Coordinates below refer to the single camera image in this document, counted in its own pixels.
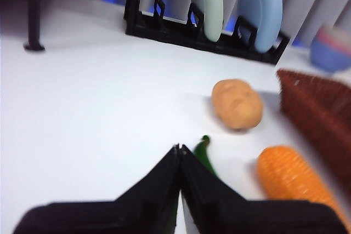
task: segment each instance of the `plastic food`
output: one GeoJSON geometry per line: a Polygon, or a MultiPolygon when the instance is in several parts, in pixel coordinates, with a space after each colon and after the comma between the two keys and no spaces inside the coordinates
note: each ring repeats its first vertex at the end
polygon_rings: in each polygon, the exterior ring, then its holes
{"type": "Polygon", "coordinates": [[[211,100],[216,114],[230,128],[253,128],[262,119],[261,98],[250,85],[240,79],[226,79],[216,83],[211,100]]]}
{"type": "Polygon", "coordinates": [[[209,144],[210,137],[208,137],[208,135],[204,135],[201,138],[201,142],[195,147],[194,155],[213,175],[217,176],[207,156],[207,147],[209,144]]]}
{"type": "Polygon", "coordinates": [[[345,224],[350,226],[337,202],[319,176],[293,149],[287,146],[268,147],[257,163],[259,180],[272,199],[305,199],[331,207],[345,224]]]}

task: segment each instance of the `brown basket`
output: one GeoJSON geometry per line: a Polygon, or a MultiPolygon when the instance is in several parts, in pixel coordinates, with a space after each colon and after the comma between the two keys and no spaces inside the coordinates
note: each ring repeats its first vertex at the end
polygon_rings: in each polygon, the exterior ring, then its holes
{"type": "Polygon", "coordinates": [[[351,197],[351,89],[330,79],[278,70],[281,109],[351,197]]]}

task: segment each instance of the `bowl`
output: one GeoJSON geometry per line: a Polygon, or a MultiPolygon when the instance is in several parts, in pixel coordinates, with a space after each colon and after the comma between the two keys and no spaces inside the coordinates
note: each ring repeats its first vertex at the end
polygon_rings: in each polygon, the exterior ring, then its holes
{"type": "Polygon", "coordinates": [[[351,35],[336,27],[322,26],[311,44],[312,64],[328,72],[351,67],[351,35]]]}

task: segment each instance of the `green pepper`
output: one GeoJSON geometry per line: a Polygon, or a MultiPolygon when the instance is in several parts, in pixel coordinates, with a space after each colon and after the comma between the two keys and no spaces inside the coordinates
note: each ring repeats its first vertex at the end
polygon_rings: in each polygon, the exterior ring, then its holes
{"type": "Polygon", "coordinates": [[[207,156],[207,147],[209,144],[210,137],[208,135],[204,135],[201,142],[195,147],[194,155],[213,175],[217,176],[207,156]]]}

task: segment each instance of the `potato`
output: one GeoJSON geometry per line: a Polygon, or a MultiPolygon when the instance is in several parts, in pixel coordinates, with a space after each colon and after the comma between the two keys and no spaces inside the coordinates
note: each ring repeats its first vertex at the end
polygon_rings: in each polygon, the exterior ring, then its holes
{"type": "Polygon", "coordinates": [[[211,102],[218,117],[230,128],[253,128],[262,119],[261,98],[248,83],[240,79],[225,79],[216,83],[211,102]]]}

